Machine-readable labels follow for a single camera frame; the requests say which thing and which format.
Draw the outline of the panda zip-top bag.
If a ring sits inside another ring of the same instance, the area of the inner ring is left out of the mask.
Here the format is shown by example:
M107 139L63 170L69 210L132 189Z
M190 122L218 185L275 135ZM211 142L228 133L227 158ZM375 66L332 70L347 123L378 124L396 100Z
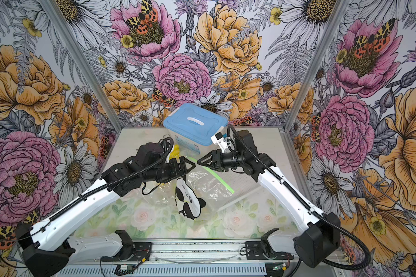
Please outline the panda zip-top bag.
M186 221L209 220L234 196L232 186L225 177L207 167L197 166L185 177L160 184L153 190L147 183L143 196L148 204L176 212Z

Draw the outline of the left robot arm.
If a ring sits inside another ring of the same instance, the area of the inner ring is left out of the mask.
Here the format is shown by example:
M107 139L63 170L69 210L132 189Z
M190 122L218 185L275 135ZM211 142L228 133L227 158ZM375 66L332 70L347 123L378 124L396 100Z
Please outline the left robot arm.
M136 155L113 165L86 191L52 216L15 231L22 259L35 277L51 277L68 264L101 257L124 261L135 254L134 242L124 230L91 240L71 235L106 206L147 182L165 184L183 180L196 165L185 157L171 158L173 139L141 145Z

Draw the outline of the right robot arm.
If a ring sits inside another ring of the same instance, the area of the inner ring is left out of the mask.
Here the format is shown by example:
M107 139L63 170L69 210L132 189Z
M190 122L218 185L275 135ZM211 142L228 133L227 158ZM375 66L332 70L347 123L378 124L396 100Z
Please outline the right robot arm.
M211 141L217 146L198 160L198 165L217 172L242 168L261 187L284 206L297 225L298 235L285 235L274 229L267 232L262 242L270 251L296 254L308 267L320 263L342 270L356 271L370 264L371 253L368 247L355 235L340 225L340 219L333 212L326 214L294 187L286 179L276 162L267 154L260 153L248 130L237 131L230 125L226 133L216 133ZM328 260L340 245L341 235L353 240L363 251L364 258L357 264L339 264Z

